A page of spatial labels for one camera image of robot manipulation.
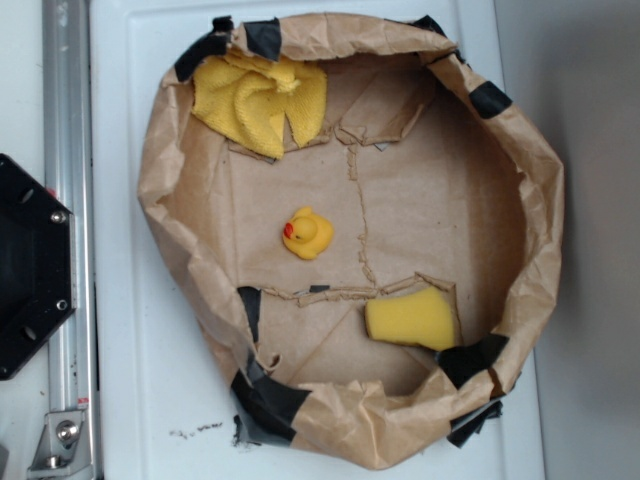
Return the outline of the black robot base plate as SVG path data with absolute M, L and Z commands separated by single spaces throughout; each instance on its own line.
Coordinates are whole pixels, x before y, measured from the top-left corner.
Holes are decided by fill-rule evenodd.
M 1 379 L 12 379 L 74 312 L 73 214 L 1 156 Z

